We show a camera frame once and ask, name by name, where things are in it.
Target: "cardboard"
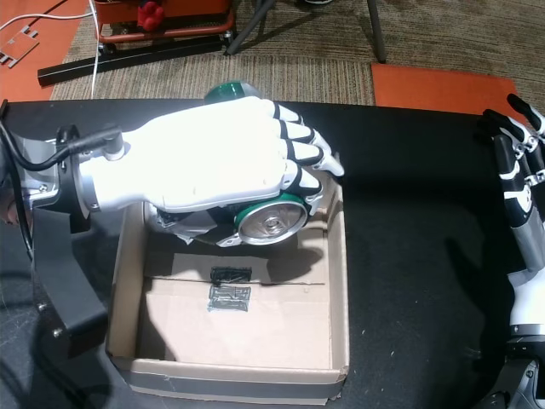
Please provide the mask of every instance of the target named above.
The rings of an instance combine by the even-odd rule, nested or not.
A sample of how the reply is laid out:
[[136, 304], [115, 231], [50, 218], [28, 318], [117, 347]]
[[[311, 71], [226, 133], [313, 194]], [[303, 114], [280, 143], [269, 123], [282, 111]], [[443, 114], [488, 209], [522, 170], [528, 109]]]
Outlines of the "cardboard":
[[[305, 405], [339, 394], [349, 357], [344, 215], [341, 188], [322, 183], [324, 208], [271, 246], [185, 245], [149, 232], [143, 204], [127, 209], [106, 349], [134, 390]], [[214, 268], [240, 269], [243, 280], [214, 285]]]

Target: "white robotic hand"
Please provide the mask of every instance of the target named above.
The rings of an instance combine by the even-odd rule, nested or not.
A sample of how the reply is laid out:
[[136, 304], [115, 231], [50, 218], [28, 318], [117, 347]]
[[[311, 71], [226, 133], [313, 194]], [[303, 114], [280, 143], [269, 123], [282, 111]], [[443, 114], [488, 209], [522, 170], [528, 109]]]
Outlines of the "white robotic hand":
[[144, 201], [163, 215], [187, 214], [287, 193], [311, 216], [322, 186], [303, 167], [344, 174], [324, 138], [297, 113], [256, 96], [164, 115], [123, 139], [121, 158], [82, 156], [91, 210]]

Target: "black bar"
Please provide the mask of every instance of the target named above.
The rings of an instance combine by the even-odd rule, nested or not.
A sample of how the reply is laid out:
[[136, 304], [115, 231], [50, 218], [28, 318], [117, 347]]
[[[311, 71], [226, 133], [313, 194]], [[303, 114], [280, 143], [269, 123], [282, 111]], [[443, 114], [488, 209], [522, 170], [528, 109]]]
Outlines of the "black bar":
[[34, 303], [68, 355], [75, 356], [104, 341], [107, 311], [72, 253], [70, 215], [41, 208], [32, 215]]
[[[220, 51], [222, 46], [223, 41], [220, 36], [207, 36], [175, 41], [173, 43], [149, 45], [138, 49], [116, 51], [111, 55], [99, 56], [97, 72], [106, 72], [155, 61]], [[41, 86], [45, 87], [91, 75], [94, 65], [95, 58], [92, 57], [58, 66], [41, 68], [37, 70], [37, 81]]]

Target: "black bracket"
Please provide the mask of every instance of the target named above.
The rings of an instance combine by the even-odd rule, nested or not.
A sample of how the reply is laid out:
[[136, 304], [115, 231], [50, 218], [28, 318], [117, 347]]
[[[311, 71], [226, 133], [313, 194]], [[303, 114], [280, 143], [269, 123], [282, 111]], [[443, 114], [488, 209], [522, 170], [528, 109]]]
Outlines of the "black bracket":
[[[63, 127], [57, 147], [79, 138], [75, 126]], [[59, 191], [34, 203], [32, 211], [34, 303], [69, 356], [100, 345], [108, 314], [72, 251], [72, 234], [89, 229], [89, 212], [78, 199], [72, 157], [58, 164]]]
[[[138, 49], [119, 50], [113, 54], [99, 56], [97, 72], [106, 72], [128, 66], [147, 64], [149, 62], [220, 51], [223, 48], [223, 44], [223, 40], [218, 35], [150, 45], [139, 47]], [[91, 75], [94, 65], [95, 58], [86, 58], [58, 66], [41, 68], [37, 70], [37, 81], [41, 86], [46, 87]]]

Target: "white cable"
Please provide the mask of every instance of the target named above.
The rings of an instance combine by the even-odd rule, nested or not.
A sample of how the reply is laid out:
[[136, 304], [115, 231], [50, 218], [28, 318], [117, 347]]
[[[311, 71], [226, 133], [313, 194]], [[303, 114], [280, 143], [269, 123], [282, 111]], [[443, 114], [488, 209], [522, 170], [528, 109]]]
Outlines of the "white cable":
[[95, 51], [95, 65], [93, 66], [93, 79], [91, 80], [91, 100], [95, 96], [95, 81], [96, 81], [96, 70], [99, 65], [99, 22], [96, 19], [96, 9], [95, 9], [95, 0], [89, 0], [89, 6], [91, 7], [91, 14], [93, 15], [93, 19], [95, 20], [95, 28], [96, 28], [96, 51]]
[[18, 15], [17, 17], [14, 17], [10, 21], [3, 23], [0, 26], [0, 31], [17, 20], [30, 19], [32, 17], [41, 17], [43, 19], [53, 19], [53, 20], [76, 20], [76, 19], [82, 19], [83, 17], [89, 17], [91, 15], [93, 15], [93, 13], [80, 14], [80, 15], [23, 14], [23, 15]]

